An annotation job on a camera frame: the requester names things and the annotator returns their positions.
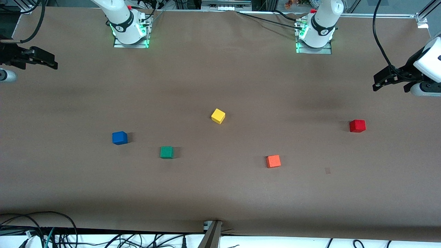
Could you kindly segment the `grey power strip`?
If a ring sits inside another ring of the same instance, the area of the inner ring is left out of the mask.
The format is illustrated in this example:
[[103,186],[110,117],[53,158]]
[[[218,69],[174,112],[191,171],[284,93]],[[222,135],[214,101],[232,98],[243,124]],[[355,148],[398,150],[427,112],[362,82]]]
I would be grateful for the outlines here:
[[201,0],[201,10],[252,11],[252,0]]

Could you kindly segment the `aluminium table edge rail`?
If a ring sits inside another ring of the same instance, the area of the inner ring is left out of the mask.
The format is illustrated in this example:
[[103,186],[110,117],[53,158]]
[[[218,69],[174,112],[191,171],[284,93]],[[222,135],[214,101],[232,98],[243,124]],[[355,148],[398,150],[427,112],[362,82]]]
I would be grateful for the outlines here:
[[[373,14],[364,13],[343,13],[341,17],[351,18],[372,18]],[[416,14],[377,14],[377,18],[392,18],[392,19],[415,19]]]

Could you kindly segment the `brown paper table cover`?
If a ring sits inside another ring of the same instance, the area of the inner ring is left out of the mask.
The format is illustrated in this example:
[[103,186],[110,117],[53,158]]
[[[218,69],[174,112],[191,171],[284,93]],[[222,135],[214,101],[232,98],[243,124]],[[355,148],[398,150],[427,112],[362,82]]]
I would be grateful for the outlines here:
[[[47,8],[25,47],[55,55],[0,84],[0,213],[77,227],[441,240],[441,97],[372,90],[370,18],[332,54],[238,13],[156,13],[150,47],[113,47],[104,13]],[[222,124],[211,120],[226,113]],[[367,129],[351,133],[349,123]],[[129,143],[115,145],[124,131]],[[161,159],[160,147],[174,158]],[[266,157],[281,166],[267,168]]]

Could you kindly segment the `red cube block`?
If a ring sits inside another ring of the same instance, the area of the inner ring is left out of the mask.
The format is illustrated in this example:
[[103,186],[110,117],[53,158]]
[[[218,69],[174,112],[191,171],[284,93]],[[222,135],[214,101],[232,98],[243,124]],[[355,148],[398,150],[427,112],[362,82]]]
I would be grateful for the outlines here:
[[367,129],[365,120],[353,120],[349,123],[351,133],[361,133]]

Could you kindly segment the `aluminium corner bracket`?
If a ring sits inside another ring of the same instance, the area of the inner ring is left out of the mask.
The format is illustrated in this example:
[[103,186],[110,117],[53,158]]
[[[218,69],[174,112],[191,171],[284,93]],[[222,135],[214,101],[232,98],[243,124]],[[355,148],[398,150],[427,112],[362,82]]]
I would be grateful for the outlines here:
[[428,29],[429,28],[427,16],[428,16],[428,13],[426,13],[426,12],[418,12],[415,14],[415,19],[417,21],[417,26],[419,29]]

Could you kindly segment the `yellow cube block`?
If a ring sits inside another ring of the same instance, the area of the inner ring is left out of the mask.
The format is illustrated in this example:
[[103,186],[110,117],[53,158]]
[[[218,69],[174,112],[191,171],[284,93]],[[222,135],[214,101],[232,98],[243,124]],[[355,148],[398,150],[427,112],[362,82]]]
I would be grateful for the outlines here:
[[211,114],[211,120],[214,121],[217,124],[222,124],[226,117],[226,113],[221,111],[220,109],[215,109],[214,112]]

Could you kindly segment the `blue cube block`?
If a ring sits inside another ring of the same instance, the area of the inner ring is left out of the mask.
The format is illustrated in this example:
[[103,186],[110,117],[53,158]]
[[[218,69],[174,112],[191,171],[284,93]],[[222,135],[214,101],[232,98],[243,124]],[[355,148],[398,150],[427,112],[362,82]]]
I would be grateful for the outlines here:
[[128,134],[124,131],[112,133],[112,143],[115,145],[124,145],[129,143]]

